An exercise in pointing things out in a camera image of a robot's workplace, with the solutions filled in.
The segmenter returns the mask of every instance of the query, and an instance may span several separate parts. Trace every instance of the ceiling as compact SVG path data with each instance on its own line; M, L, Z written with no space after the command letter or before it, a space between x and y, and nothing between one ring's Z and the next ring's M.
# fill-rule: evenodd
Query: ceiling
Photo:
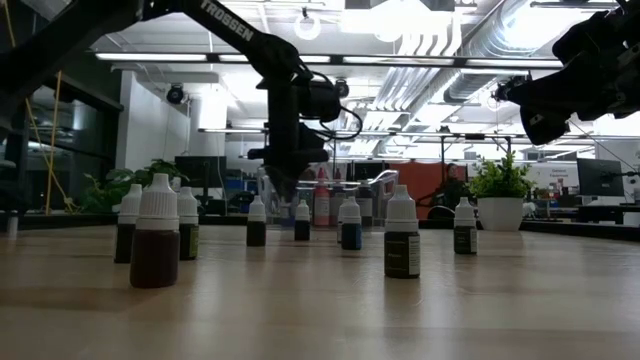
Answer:
M57 14L65 5L66 0L23 0L32 6L45 17L51 18ZM507 0L508 2L530 0ZM378 55L378 54L399 54L408 47L399 38L393 42L379 40L372 33L351 33L343 32L343 15L347 12L344 0L324 0L322 3L308 3L308 12L312 17L320 19L321 31L317 38L313 40L303 40L295 31L296 19L301 14L302 4L290 3L287 5L284 0L279 3L270 2L247 2L247 1L222 1L232 11L248 21L256 29L271 33L284 38L293 44L301 54L352 54L352 55ZM464 44L476 34L470 34L472 29L478 24L498 3L498 0L476 0L477 9L472 12L465 12L456 15L460 22L460 37ZM429 28L429 21L424 21L425 29ZM564 28L571 23L558 27ZM310 28L310 24L303 23L302 28ZM529 32L535 33L539 30L536 26L526 28ZM550 34L548 43L543 42L536 47L537 51L531 52L528 56L548 57L550 44L557 34ZM229 53L235 52L233 48L224 41L211 34L205 28L191 20L184 14L171 14L163 18L147 22L140 22L119 33L109 34L93 46L96 52L169 52L169 53ZM228 120L235 126L262 127L262 123L267 117L267 95L265 91L256 90L255 85L261 77L249 65L241 64L125 64L114 63L114 66L138 72L138 79L146 81L150 76L166 76L166 74L187 74L187 73L216 73L220 76L229 94ZM381 96L385 85L391 78L394 70L390 67L366 67L366 66L313 66L312 70L322 72L329 76L331 80L345 78L350 87L350 96L345 99L344 104L357 103L361 101L371 102L377 96ZM445 72L431 73L434 79L425 82L420 91L429 91L436 82L435 79L442 77ZM403 83L396 86L398 94L407 91L412 83L412 73L406 73ZM169 87L166 81L161 86ZM456 111L442 119L437 119L437 124L449 125L455 131L475 132L475 131L505 131L510 133L522 132L519 126L520 118L518 107L512 104L501 104L496 109L496 104L488 100L490 91L488 84L486 87L476 91L472 97ZM415 99L412 106L407 109L410 118L415 118L419 125L421 119L417 114L422 106L428 104L424 96ZM420 131L428 127L419 127Z

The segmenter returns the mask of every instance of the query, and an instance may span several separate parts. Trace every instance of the computer monitor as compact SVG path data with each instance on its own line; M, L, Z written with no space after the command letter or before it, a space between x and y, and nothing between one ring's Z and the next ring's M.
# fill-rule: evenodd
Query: computer monitor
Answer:
M193 188L224 186L221 183L226 178L227 158L224 156L176 156L175 162L178 170L189 178L189 181L182 182L182 186Z
M624 196L619 161L579 158L577 162L580 195Z

